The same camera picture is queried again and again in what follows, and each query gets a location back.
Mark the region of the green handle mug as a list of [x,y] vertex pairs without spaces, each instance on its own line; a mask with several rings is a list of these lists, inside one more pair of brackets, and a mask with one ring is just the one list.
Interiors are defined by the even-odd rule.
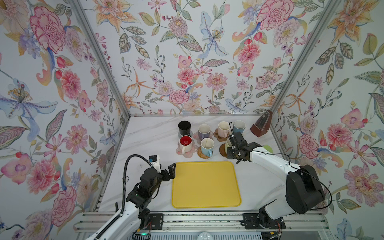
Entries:
[[232,147],[232,143],[229,138],[227,138],[226,143],[225,143],[225,153],[228,153],[228,148]]

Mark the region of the brown wooden round coaster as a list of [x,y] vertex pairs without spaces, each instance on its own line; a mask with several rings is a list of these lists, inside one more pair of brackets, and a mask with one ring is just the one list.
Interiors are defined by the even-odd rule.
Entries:
[[221,156],[223,156],[224,158],[227,158],[227,153],[226,153],[226,144],[222,144],[220,145],[220,148],[219,148],[219,153]]

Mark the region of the teal blue mug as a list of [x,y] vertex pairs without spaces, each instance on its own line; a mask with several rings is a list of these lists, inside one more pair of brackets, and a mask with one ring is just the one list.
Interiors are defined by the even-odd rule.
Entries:
[[246,128],[246,123],[241,120],[236,120],[234,122],[234,133],[243,133]]

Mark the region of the pink handle mug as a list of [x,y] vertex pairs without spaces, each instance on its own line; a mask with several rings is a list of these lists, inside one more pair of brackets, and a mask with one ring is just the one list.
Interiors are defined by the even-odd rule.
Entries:
[[218,124],[218,136],[220,138],[226,138],[228,136],[228,134],[230,133],[230,124],[229,122],[225,122],[225,121],[222,121],[222,122],[219,122]]

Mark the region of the light blue mug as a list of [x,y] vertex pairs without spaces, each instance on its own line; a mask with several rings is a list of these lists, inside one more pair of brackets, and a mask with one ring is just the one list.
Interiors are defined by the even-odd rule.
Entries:
[[202,139],[201,141],[202,154],[207,158],[212,157],[214,146],[215,146],[215,143],[212,139],[210,138]]

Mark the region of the rattan woven coaster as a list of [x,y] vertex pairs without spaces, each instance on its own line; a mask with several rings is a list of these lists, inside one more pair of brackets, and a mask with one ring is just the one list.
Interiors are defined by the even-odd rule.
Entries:
[[197,150],[197,155],[201,158],[201,159],[209,159],[210,157],[206,156],[203,154],[202,150],[201,150],[201,147],[198,148]]

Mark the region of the purple handle mug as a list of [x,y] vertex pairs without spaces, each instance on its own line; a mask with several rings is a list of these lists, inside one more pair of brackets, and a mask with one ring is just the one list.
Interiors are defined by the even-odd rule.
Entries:
[[207,124],[202,124],[198,128],[199,140],[203,140],[211,137],[211,127]]

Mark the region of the pink flower coaster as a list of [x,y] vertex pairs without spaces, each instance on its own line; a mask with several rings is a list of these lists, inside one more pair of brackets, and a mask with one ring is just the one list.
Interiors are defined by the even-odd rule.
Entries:
[[193,156],[193,154],[196,153],[197,151],[198,151],[197,145],[193,145],[192,149],[189,152],[185,152],[184,154],[182,153],[182,150],[180,149],[180,147],[177,147],[177,149],[176,149],[176,153],[178,155],[181,155],[187,159],[191,158]]
[[[210,139],[213,139],[213,136],[214,136],[214,133],[212,131],[210,131],[210,135],[209,135],[209,138]],[[196,140],[197,144],[200,145],[201,144],[201,139],[199,138],[199,132],[195,132],[193,133],[193,139]]]

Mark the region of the red interior mug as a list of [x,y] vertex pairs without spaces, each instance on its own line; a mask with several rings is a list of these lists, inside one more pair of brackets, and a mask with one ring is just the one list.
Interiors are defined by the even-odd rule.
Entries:
[[181,150],[182,155],[188,153],[192,150],[193,141],[190,136],[182,136],[179,140],[179,148]]

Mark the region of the black mug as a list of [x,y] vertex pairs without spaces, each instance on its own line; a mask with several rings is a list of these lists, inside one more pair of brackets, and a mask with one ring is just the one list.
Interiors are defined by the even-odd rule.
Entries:
[[189,121],[181,121],[178,124],[179,133],[188,134],[191,131],[191,123]]

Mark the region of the brown paw coaster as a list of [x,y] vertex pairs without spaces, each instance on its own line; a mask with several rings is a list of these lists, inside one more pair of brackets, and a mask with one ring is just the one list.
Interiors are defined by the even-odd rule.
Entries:
[[228,137],[230,135],[230,132],[227,132],[227,135],[225,137],[220,137],[219,136],[219,129],[215,129],[215,132],[214,132],[214,137],[219,141],[219,142],[225,142]]

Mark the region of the grey woven coaster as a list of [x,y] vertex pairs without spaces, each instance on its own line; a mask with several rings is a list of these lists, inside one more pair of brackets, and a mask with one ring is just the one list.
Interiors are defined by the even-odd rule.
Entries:
[[192,137],[192,136],[193,136],[193,132],[190,131],[188,134],[181,134],[181,133],[178,133],[178,137],[179,137],[179,138],[181,138],[181,137],[183,137],[183,136],[190,136],[190,137]]

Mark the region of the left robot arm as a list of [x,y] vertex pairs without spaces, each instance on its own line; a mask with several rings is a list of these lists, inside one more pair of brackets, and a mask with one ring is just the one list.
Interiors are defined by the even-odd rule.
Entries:
[[[127,170],[131,159],[139,158],[149,167],[140,177],[140,181],[127,193]],[[99,230],[89,236],[89,240],[126,240],[134,236],[139,230],[143,230],[150,224],[150,213],[148,205],[157,197],[163,182],[169,182],[176,177],[176,164],[162,170],[160,157],[149,156],[149,159],[141,155],[130,155],[123,170],[122,206],[115,212]]]

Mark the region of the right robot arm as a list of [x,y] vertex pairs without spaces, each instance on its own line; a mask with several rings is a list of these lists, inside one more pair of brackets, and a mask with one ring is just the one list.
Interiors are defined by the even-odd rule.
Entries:
[[283,154],[272,154],[261,145],[248,143],[241,133],[228,137],[231,145],[227,158],[257,164],[284,181],[284,196],[261,207],[250,222],[262,229],[270,229],[277,220],[292,214],[305,214],[326,199],[322,183],[312,166],[299,166],[281,158]]

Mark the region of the red brown metronome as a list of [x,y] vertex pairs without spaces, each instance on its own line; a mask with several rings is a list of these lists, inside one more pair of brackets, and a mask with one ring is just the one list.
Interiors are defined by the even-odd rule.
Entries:
[[258,120],[251,126],[250,131],[257,137],[265,135],[271,126],[273,112],[265,111]]

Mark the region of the yellow tray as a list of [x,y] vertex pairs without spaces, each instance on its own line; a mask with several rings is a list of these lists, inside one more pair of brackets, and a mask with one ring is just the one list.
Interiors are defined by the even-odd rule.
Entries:
[[242,204],[234,164],[229,161],[176,163],[175,209],[232,208]]

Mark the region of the aluminium rail base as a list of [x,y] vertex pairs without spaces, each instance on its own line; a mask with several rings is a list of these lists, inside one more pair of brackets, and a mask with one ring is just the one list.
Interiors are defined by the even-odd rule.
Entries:
[[256,225],[256,211],[203,211],[203,212],[153,212],[157,216],[151,232],[233,232],[233,231],[272,231],[283,232],[328,232],[328,222],[320,212],[304,215],[293,214],[283,217],[279,223],[274,221],[270,228]]

